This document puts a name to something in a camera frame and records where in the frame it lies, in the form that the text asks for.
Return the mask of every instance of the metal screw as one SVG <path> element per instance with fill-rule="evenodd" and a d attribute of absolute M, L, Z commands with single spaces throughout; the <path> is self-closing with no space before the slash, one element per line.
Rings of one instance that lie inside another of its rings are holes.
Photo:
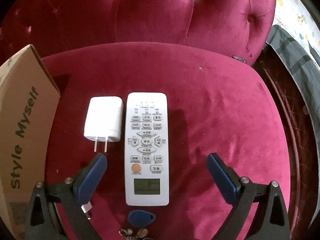
<path fill-rule="evenodd" d="M 247 177 L 242 177 L 241 178 L 241 181 L 244 183 L 244 184 L 248 184 L 249 183 L 249 178 L 247 178 Z"/>
<path fill-rule="evenodd" d="M 71 184 L 72 181 L 73 181 L 73 179 L 70 178 L 70 177 L 68 177 L 68 178 L 66 178 L 66 179 L 64 180 L 64 183 L 65 183 L 65 184 Z"/>
<path fill-rule="evenodd" d="M 43 182 L 42 181 L 39 181 L 37 184 L 36 184 L 36 187 L 42 187 L 43 185 Z"/>
<path fill-rule="evenodd" d="M 271 182 L 271 184 L 274 186 L 274 187 L 278 187 L 279 186 L 279 183 L 276 182 L 275 180 L 273 182 Z"/>

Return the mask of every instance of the metal prong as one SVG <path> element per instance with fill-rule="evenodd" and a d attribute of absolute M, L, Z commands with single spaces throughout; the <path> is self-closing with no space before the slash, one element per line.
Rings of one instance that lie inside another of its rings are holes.
<path fill-rule="evenodd" d="M 98 137 L 96 137 L 96 140 L 94 141 L 94 151 L 97 151 L 97 144 L 98 144 Z"/>
<path fill-rule="evenodd" d="M 108 137 L 106 137 L 106 142 L 104 143 L 104 152 L 107 152 L 107 144 L 108 144 Z"/>
<path fill-rule="evenodd" d="M 88 212 L 85 213 L 85 215 L 86 215 L 87 219 L 89 219 L 89 220 L 91 219 L 91 217 L 89 216 Z"/>

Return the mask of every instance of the patterned cloth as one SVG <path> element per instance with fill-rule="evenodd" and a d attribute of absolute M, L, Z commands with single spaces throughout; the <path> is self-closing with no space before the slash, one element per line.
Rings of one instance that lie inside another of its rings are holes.
<path fill-rule="evenodd" d="M 320 55 L 320 30 L 300 0 L 277 0 L 273 25 L 285 29 L 316 62 L 310 46 Z"/>

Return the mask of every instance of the tufting button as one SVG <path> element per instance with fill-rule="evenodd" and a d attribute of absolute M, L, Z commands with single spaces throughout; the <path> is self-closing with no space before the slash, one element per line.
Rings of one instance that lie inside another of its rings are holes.
<path fill-rule="evenodd" d="M 253 23 L 253 20 L 254 20 L 254 18 L 253 18 L 253 16 L 252 15 L 248 15 L 248 22 L 249 23 Z"/>

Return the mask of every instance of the remote control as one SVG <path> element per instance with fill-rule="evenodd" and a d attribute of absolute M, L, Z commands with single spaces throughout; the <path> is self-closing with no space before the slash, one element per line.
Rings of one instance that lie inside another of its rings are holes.
<path fill-rule="evenodd" d="M 124 146 L 125 199 L 129 206 L 169 203 L 167 97 L 130 93 Z"/>

